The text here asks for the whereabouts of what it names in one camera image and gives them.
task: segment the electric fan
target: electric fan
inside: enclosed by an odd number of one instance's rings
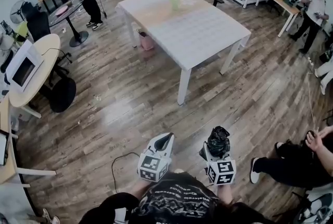
[[[25,1],[18,1],[16,2],[11,10],[10,10],[10,20],[15,23],[19,24],[24,21],[24,17],[22,14],[22,6],[25,4]]]

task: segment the white sneaker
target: white sneaker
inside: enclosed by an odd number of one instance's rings
[[[325,87],[321,84],[322,94],[325,95]]]
[[[259,158],[254,158],[252,159],[252,162],[251,162],[251,172],[250,172],[250,181],[253,183],[253,184],[256,184],[258,181],[259,181],[259,176],[260,176],[260,173],[256,173],[253,171],[253,166],[254,166],[254,163],[258,160]]]

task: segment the black cable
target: black cable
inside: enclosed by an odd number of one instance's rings
[[[67,57],[67,55],[65,54],[65,52],[64,52],[63,50],[61,50],[61,49],[57,49],[57,48],[49,48],[49,49],[47,49],[47,51],[46,51],[44,54],[42,54],[42,55],[45,55],[45,54],[48,52],[48,50],[50,50],[50,49],[58,50],[58,51],[62,52],[62,53],[63,53],[63,56],[64,56],[65,58],[67,58],[67,60],[69,61],[69,63],[73,63],[73,61],[70,60],[70,59]]]
[[[111,170],[112,170],[112,176],[113,176],[113,181],[114,181],[114,189],[115,189],[116,193],[118,193],[118,190],[117,190],[116,178],[114,177],[114,173],[113,173],[113,164],[114,164],[114,162],[116,162],[119,158],[123,158],[123,157],[125,157],[125,156],[127,156],[127,155],[130,155],[130,154],[134,154],[134,155],[136,155],[137,157],[140,157],[137,153],[130,152],[130,153],[128,153],[128,154],[118,156],[118,157],[112,162]]]

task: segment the black trash bag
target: black trash bag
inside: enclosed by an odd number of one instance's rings
[[[217,126],[212,130],[212,133],[207,140],[207,146],[213,157],[222,158],[225,153],[230,151],[230,141],[227,138],[229,136],[229,132],[221,126]],[[199,155],[207,161],[203,148],[200,150]]]

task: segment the white table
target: white table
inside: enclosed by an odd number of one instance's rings
[[[258,6],[260,0],[257,0],[255,6]],[[288,31],[291,27],[291,25],[293,24],[293,22],[295,21],[295,19],[298,16],[298,13],[300,12],[296,7],[291,7],[290,5],[286,4],[284,2],[284,0],[273,0],[274,2],[276,2],[278,5],[280,5],[285,11],[287,11],[290,15],[289,18],[287,19],[287,22],[285,23],[285,25],[283,26],[283,28],[281,29],[278,37],[281,37],[281,35],[284,33],[284,31]],[[246,8],[248,3],[248,0],[245,0],[243,8]]]
[[[183,104],[191,70],[233,45],[220,73],[224,74],[240,45],[251,32],[225,12],[204,0],[180,0],[173,11],[170,0],[124,0],[117,10],[125,16],[133,46],[132,21],[137,22],[182,68],[178,104]]]

